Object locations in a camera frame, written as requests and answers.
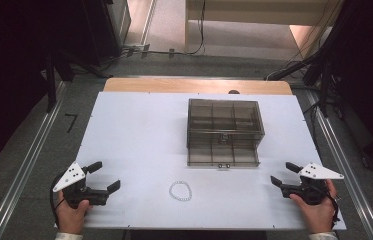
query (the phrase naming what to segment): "bracelet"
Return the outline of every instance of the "bracelet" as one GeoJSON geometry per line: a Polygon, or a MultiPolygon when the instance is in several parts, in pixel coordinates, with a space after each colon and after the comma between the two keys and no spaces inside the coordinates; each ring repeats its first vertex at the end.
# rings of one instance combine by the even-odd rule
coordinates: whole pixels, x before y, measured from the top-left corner
{"type": "Polygon", "coordinates": [[[170,196],[176,200],[179,200],[179,201],[182,201],[182,202],[186,202],[186,201],[189,201],[190,199],[192,199],[192,190],[190,189],[190,186],[189,184],[187,184],[187,182],[184,182],[184,181],[175,181],[173,184],[171,184],[171,187],[170,187],[170,190],[169,190],[169,193],[170,193],[170,196]],[[189,196],[186,197],[186,198],[181,198],[181,197],[178,197],[176,195],[173,194],[172,190],[173,190],[173,187],[176,186],[177,184],[183,184],[187,187],[187,190],[189,191],[189,196]]]}

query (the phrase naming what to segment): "transparent storage box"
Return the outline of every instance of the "transparent storage box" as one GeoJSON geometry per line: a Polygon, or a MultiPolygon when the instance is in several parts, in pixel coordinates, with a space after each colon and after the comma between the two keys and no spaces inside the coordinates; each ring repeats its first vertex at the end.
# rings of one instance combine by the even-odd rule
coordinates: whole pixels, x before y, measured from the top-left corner
{"type": "Polygon", "coordinates": [[[258,102],[189,99],[188,166],[256,167],[263,137],[258,102]]]}

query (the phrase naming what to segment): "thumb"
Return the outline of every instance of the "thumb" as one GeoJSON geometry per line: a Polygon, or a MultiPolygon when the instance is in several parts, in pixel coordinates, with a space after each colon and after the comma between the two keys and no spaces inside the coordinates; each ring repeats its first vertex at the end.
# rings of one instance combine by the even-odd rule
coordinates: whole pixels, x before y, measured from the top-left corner
{"type": "Polygon", "coordinates": [[[302,200],[302,198],[296,194],[290,194],[289,198],[292,199],[300,208],[304,208],[307,205],[304,200],[302,200]]]}
{"type": "Polygon", "coordinates": [[[85,214],[88,209],[89,209],[89,200],[81,201],[77,207],[77,211],[83,214],[85,214]]]}

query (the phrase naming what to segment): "white tabletop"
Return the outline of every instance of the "white tabletop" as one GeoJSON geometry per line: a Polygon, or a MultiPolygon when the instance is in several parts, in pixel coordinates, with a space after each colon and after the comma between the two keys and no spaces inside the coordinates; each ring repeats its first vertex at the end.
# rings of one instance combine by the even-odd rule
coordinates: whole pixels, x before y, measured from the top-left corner
{"type": "MultiPolygon", "coordinates": [[[[321,164],[295,96],[131,92],[99,94],[76,161],[103,162],[87,175],[93,189],[121,180],[107,205],[88,213],[85,226],[137,229],[304,229],[298,208],[282,197],[270,175],[298,185],[299,176],[285,162],[321,164]],[[260,166],[188,167],[190,98],[258,101],[265,130],[260,166]],[[179,180],[189,184],[190,201],[170,196],[179,180]]],[[[182,185],[173,192],[187,196],[182,185]]],[[[344,221],[335,228],[346,229],[344,221]]]]}

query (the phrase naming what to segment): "sleeve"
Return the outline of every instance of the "sleeve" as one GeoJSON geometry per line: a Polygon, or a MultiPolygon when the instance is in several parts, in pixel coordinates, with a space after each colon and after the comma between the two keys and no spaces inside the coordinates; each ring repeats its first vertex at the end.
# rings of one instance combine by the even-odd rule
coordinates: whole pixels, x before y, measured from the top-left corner
{"type": "Polygon", "coordinates": [[[82,235],[69,234],[69,233],[60,233],[56,234],[55,240],[82,240],[82,235]]]}
{"type": "Polygon", "coordinates": [[[311,234],[310,240],[337,240],[336,234],[334,232],[326,232],[326,233],[316,233],[311,234]]]}

